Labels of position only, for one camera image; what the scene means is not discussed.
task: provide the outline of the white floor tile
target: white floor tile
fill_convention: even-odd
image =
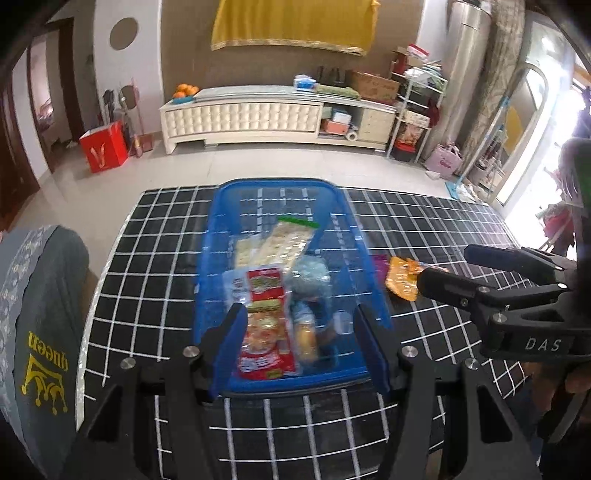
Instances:
[[[100,275],[121,225],[144,190],[219,184],[256,177],[312,177],[339,186],[399,190],[449,197],[443,180],[430,180],[422,167],[389,162],[362,148],[318,145],[246,144],[203,148],[180,144],[166,155],[161,142],[142,158],[92,174],[79,148],[25,205],[15,226],[35,228],[56,223],[84,240],[90,268]]]

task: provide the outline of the red box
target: red box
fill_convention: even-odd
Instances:
[[[349,130],[349,125],[333,122],[325,118],[320,124],[322,131],[333,135],[346,135]]]
[[[128,158],[120,122],[88,130],[80,137],[80,145],[92,173],[119,167]]]

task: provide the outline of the cracker package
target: cracker package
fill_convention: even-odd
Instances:
[[[318,224],[290,216],[280,216],[269,236],[251,258],[251,265],[281,264],[288,273],[314,236]]]

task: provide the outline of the cardboard box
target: cardboard box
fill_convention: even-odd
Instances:
[[[408,50],[404,47],[398,47],[396,50],[393,50],[393,52],[404,55],[406,57],[406,64],[410,65],[411,67],[422,67],[424,65],[421,59],[409,55]]]
[[[333,135],[345,135],[349,130],[349,124],[340,124],[332,120],[324,119],[320,124],[320,131]]]
[[[362,72],[350,73],[349,86],[353,90],[357,90],[362,99],[386,105],[393,105],[396,102],[396,95],[400,88],[400,84],[394,80]]]

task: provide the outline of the white tv cabinet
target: white tv cabinet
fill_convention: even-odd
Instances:
[[[353,115],[359,138],[320,132],[324,105],[342,105]],[[396,109],[336,95],[300,92],[282,85],[216,87],[200,91],[194,102],[160,108],[167,154],[181,142],[206,145],[241,142],[293,142],[386,149]]]

